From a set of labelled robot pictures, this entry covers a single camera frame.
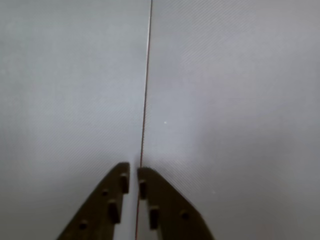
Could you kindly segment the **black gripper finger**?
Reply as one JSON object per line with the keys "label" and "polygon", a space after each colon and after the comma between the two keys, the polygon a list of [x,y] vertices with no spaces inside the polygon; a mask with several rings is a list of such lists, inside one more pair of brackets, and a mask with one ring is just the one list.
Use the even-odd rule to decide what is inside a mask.
{"label": "black gripper finger", "polygon": [[147,203],[149,228],[159,240],[213,240],[202,215],[160,173],[137,169],[139,197]]}
{"label": "black gripper finger", "polygon": [[129,193],[130,164],[114,166],[88,196],[59,240],[112,240],[121,222],[123,196]]}

